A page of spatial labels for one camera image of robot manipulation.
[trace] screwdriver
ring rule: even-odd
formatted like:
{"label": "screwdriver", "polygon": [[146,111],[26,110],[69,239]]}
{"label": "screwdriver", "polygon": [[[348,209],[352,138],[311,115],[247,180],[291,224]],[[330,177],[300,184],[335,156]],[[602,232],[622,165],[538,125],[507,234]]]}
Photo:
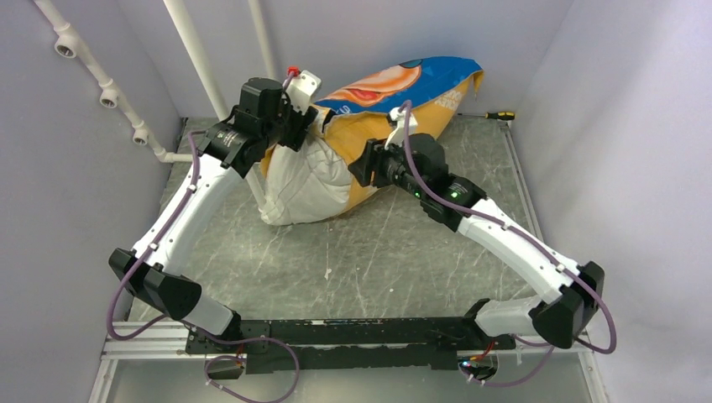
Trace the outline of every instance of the screwdriver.
{"label": "screwdriver", "polygon": [[487,119],[497,119],[497,120],[514,120],[513,112],[495,112],[495,113],[485,113],[484,117]]}

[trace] gray marble table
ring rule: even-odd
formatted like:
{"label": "gray marble table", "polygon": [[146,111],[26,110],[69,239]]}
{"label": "gray marble table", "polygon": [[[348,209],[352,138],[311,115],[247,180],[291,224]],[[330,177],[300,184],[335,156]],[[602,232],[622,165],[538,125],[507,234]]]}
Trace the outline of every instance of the gray marble table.
{"label": "gray marble table", "polygon": [[[186,130],[209,119],[190,119]],[[440,138],[450,170],[483,187],[528,228],[515,164],[496,121],[458,116]],[[181,144],[187,151],[187,144]],[[166,204],[190,165],[175,164]],[[533,290],[493,254],[432,222],[395,188],[324,222],[272,227],[241,183],[196,243],[185,276],[247,319],[437,317],[464,314],[480,298]],[[136,301],[131,320],[156,312]]]}

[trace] pvc pipe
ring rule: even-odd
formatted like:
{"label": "pvc pipe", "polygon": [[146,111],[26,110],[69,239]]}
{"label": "pvc pipe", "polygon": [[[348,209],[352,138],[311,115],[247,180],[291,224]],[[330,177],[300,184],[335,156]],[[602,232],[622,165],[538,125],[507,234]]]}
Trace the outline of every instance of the pvc pipe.
{"label": "pvc pipe", "polygon": [[84,39],[79,36],[74,27],[71,26],[60,14],[50,0],[35,0],[35,4],[42,14],[52,23],[59,38],[55,42],[55,50],[58,54],[68,59],[79,57],[79,60],[86,65],[94,78],[102,88],[102,95],[99,102],[109,109],[118,107],[133,127],[133,142],[140,145],[148,145],[160,162],[189,162],[190,154],[176,154],[166,152],[155,138],[153,130],[136,113],[126,98],[126,95],[118,87],[117,83],[108,76],[107,72],[99,65],[97,59],[89,50]]}
{"label": "pvc pipe", "polygon": [[262,14],[262,6],[259,0],[249,0],[249,11],[252,14],[252,22],[254,31],[257,34],[259,42],[259,51],[262,53],[264,67],[267,69],[267,75],[272,80],[277,79],[277,63],[275,62],[275,53],[270,46],[270,37],[267,35],[267,27],[264,24],[264,15]]}
{"label": "pvc pipe", "polygon": [[[188,55],[191,57],[193,66],[198,73],[203,88],[205,88],[212,108],[215,109],[217,118],[220,120],[227,118],[230,115],[230,111],[225,104],[225,99],[220,92],[220,87],[217,84],[215,75],[212,73],[207,54],[202,47],[202,43],[196,32],[196,27],[193,25],[186,5],[182,0],[163,0],[163,3],[165,4],[165,8],[168,9],[168,14],[173,20],[175,29],[178,31],[178,35],[180,35]],[[249,189],[252,191],[254,199],[257,201],[257,207],[261,210],[265,204],[264,191],[262,190],[262,185],[259,183],[254,167],[248,172],[245,179],[247,180]]]}

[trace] gray wall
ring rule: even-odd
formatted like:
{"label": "gray wall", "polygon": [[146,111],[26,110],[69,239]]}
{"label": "gray wall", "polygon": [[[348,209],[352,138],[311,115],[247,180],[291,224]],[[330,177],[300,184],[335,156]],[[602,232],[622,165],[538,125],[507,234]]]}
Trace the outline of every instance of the gray wall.
{"label": "gray wall", "polygon": [[614,402],[712,401],[710,49],[709,2],[576,0],[519,107],[544,235],[607,270]]}
{"label": "gray wall", "polygon": [[[181,116],[214,116],[162,2],[118,0],[154,59]],[[462,112],[512,109],[572,0],[264,0],[280,72],[298,65],[322,78],[321,95],[403,60],[476,59],[486,73]],[[246,0],[185,0],[226,100],[265,74]]]}
{"label": "gray wall", "polygon": [[[163,144],[180,128],[153,62],[111,0],[57,0]],[[154,220],[168,166],[30,1],[0,6],[0,390],[3,402],[86,401],[118,281],[107,266]]]}

